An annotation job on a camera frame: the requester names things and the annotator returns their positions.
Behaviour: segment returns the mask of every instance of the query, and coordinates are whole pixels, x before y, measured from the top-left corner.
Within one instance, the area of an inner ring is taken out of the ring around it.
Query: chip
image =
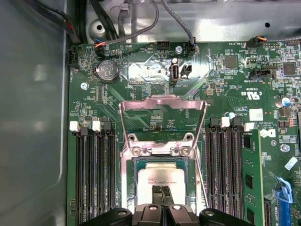
[[[250,174],[246,175],[246,186],[253,189],[253,176]]]
[[[225,60],[226,68],[237,68],[237,61],[235,56],[226,57]]]
[[[112,122],[104,121],[103,122],[103,128],[104,128],[104,130],[111,130],[112,129]]]
[[[214,89],[212,89],[212,88],[206,89],[206,95],[207,96],[213,96],[214,95]]]
[[[253,225],[255,223],[255,214],[253,211],[246,209],[246,216],[248,218],[248,221]]]
[[[244,147],[251,148],[251,138],[249,136],[244,136]]]
[[[283,74],[295,75],[296,74],[295,64],[283,64]]]
[[[91,121],[91,116],[85,116],[85,121]]]

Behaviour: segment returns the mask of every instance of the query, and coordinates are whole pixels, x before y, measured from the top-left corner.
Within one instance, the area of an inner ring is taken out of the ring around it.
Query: screw
[[[174,205],[174,206],[173,206],[173,209],[174,209],[174,210],[180,210],[181,207],[180,207],[179,205]]]
[[[208,216],[210,216],[210,217],[214,216],[214,213],[212,211],[210,211],[210,210],[207,210],[205,212],[205,214],[208,215]]]
[[[176,48],[174,48],[174,51],[176,54],[181,54],[183,52],[183,47],[177,46]]]
[[[132,155],[133,155],[133,156],[139,156],[139,155],[141,155],[141,148],[139,148],[139,147],[134,147],[134,148],[132,149]]]
[[[157,207],[156,206],[150,206],[150,210],[156,210]]]
[[[118,212],[118,215],[119,215],[119,216],[124,216],[124,215],[126,215],[126,214],[127,214],[127,212],[124,212],[124,211]]]
[[[282,152],[289,152],[290,149],[291,149],[290,146],[289,146],[289,145],[286,145],[286,144],[283,144],[283,145],[280,146],[280,150],[281,150]]]
[[[88,83],[83,82],[83,83],[80,85],[80,87],[81,87],[82,90],[87,90],[87,89],[89,88],[89,85],[88,85]]]
[[[189,149],[188,147],[182,147],[182,148],[180,149],[180,154],[181,154],[181,155],[184,155],[184,156],[187,156],[187,155],[190,154],[190,149]]]

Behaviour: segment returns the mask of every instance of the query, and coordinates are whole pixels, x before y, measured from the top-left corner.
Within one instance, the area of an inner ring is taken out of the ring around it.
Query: cable connector
[[[196,52],[196,38],[195,37],[193,37],[193,44],[191,44],[190,40],[187,42],[186,52],[187,52],[187,60],[190,60]]]
[[[246,42],[246,48],[258,48],[262,46],[267,40],[268,37],[266,35],[255,36],[254,38],[251,38],[249,41]]]

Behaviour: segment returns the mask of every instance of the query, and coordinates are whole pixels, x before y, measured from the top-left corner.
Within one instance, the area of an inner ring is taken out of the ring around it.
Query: ram slot
[[[116,150],[115,136],[107,136],[108,145],[108,208],[115,208],[115,182],[116,182]]]
[[[220,158],[220,152],[221,152],[221,143],[220,143],[220,133],[215,132],[214,134],[214,175],[215,175],[215,190],[214,190],[214,199],[215,199],[215,209],[220,210],[221,209],[221,158]]]
[[[93,137],[88,136],[87,143],[87,220],[93,218]]]
[[[82,150],[82,140],[83,137],[76,137],[76,226],[82,223],[82,206],[83,206],[83,183],[82,183],[82,156],[83,156],[83,150]]]
[[[103,214],[105,212],[105,200],[104,200],[104,184],[105,184],[105,140],[104,136],[99,137],[98,139],[98,193],[97,193],[97,203],[98,203],[98,214]]]
[[[235,217],[242,219],[243,215],[243,181],[242,181],[242,156],[241,156],[241,141],[242,134],[241,132],[233,132],[232,140],[234,146],[234,164],[233,164],[233,173],[236,183],[234,184],[234,210]]]
[[[88,153],[88,136],[83,137],[83,208],[82,222],[87,221],[87,153]]]
[[[214,133],[206,134],[206,169],[207,169],[207,190],[209,207],[214,208]]]
[[[80,225],[87,220],[87,136],[76,137],[76,142],[76,225]]]
[[[233,203],[233,180],[235,178],[235,175],[233,176],[233,169],[232,169],[232,163],[233,163],[233,147],[232,147],[232,141],[231,141],[231,132],[225,132],[225,140],[226,140],[226,161],[227,161],[227,193],[228,193],[228,201],[229,205],[227,208],[227,213],[234,216],[234,203]]]
[[[99,136],[93,136],[93,207],[92,207],[92,217],[95,218],[98,216],[98,183],[97,183],[97,177],[98,177],[98,153],[99,153]]]
[[[220,188],[221,188],[221,207],[220,211],[222,212],[227,212],[227,207],[226,207],[226,196],[227,196],[227,191],[226,191],[226,172],[227,172],[227,160],[226,160],[226,140],[225,140],[225,133],[221,132],[219,134],[220,137],[220,150],[219,150],[219,172],[221,175],[221,180],[220,180]]]

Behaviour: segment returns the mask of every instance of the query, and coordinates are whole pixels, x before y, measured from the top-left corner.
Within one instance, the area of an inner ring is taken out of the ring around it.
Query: black cable
[[[87,44],[87,32],[86,32],[86,13],[87,13],[87,0],[76,1],[76,18],[77,27],[79,31],[79,38],[81,43]]]
[[[23,2],[29,7],[31,7],[33,10],[35,10],[37,13],[39,13],[41,16],[45,17],[46,19],[52,21],[56,25],[66,30],[66,32],[70,36],[71,41],[74,44],[80,43],[80,40],[77,36],[77,31],[69,15],[37,0],[23,0]],[[59,18],[56,14],[52,13],[51,11],[57,13],[62,18]]]
[[[108,40],[114,40],[118,38],[116,29],[109,15],[103,9],[103,7],[99,4],[98,0],[90,0],[91,5],[97,14],[100,22],[103,24],[104,29],[106,31],[106,36]]]

